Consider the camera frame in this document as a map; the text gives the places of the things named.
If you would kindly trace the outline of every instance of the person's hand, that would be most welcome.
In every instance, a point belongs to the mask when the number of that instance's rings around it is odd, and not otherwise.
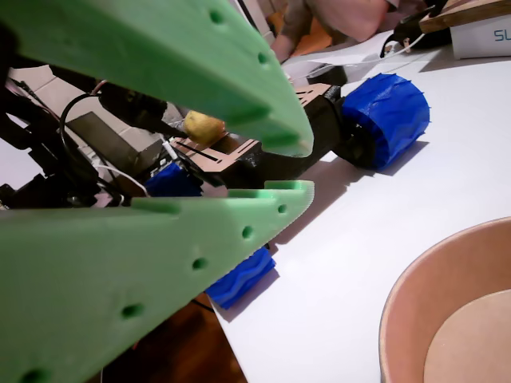
[[[279,60],[280,63],[286,61],[295,48],[295,43],[288,36],[283,34],[279,34],[273,44],[271,44],[271,49],[275,52],[277,60]]]

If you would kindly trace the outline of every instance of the white box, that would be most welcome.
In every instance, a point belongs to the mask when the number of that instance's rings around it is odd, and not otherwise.
[[[450,29],[456,58],[511,56],[511,15]]]

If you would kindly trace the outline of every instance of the white table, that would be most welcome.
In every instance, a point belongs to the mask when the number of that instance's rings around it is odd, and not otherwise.
[[[511,57],[455,61],[451,49],[367,74],[425,93],[426,134],[383,173],[333,153],[309,169],[315,201],[274,240],[276,272],[218,314],[249,382],[380,382],[378,327],[398,276],[449,235],[511,215]]]

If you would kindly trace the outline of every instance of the wooden floor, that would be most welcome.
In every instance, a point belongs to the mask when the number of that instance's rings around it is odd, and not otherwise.
[[[171,382],[246,382],[214,313],[192,303],[103,372],[103,383]]]

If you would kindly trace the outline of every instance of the bowl rim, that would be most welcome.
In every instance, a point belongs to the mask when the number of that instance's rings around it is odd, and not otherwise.
[[[457,233],[450,235],[449,237],[443,239],[442,241],[434,244],[428,250],[419,255],[408,267],[399,275],[399,278],[396,280],[395,284],[392,286],[390,293],[385,301],[385,306],[383,307],[382,318],[380,320],[380,327],[378,330],[378,355],[380,360],[380,372],[382,383],[393,383],[390,379],[390,371],[389,371],[389,362],[386,355],[386,342],[385,342],[385,332],[384,329],[387,327],[389,321],[389,312],[392,310],[394,306],[396,294],[401,288],[402,284],[405,280],[415,271],[417,268],[424,262],[426,258],[428,258],[432,253],[436,252],[436,250],[440,247],[445,246],[447,243],[450,243],[460,237],[464,237],[466,235],[470,235],[475,231],[480,231],[488,226],[495,226],[501,223],[508,223],[511,221],[511,216],[492,219],[491,221],[487,221],[484,223],[479,223],[478,225],[474,225],[472,227],[468,227]]]

